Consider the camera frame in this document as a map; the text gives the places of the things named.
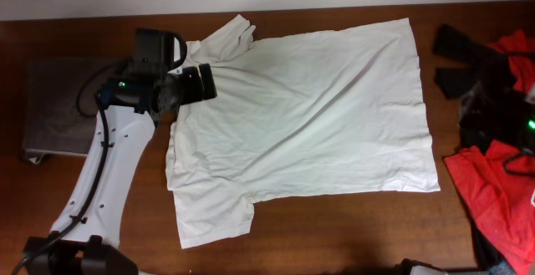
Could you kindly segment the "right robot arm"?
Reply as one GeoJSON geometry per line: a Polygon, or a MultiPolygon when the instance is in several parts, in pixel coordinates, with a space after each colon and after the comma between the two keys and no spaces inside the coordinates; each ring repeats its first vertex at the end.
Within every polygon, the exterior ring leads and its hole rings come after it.
{"type": "Polygon", "coordinates": [[[395,267],[399,275],[489,275],[488,271],[447,272],[432,265],[415,260],[404,259],[395,267]]]}

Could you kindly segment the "white t-shirt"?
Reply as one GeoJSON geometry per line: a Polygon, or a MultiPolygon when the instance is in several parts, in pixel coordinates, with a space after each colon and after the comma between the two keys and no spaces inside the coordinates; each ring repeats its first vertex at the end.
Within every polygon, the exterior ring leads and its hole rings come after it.
{"type": "Polygon", "coordinates": [[[217,96],[171,126],[182,247],[248,233],[260,201],[439,190],[408,19],[261,40],[254,29],[236,16],[187,44],[217,96]]]}

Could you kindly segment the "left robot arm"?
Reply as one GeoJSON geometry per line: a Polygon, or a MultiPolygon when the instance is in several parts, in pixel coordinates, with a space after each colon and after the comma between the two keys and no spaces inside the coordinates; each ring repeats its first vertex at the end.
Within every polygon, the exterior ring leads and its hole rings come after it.
{"type": "Polygon", "coordinates": [[[136,30],[133,56],[94,94],[93,140],[68,204],[46,237],[27,240],[13,273],[139,273],[118,247],[140,158],[163,114],[217,96],[210,65],[186,67],[187,53],[177,33],[136,30]]]}

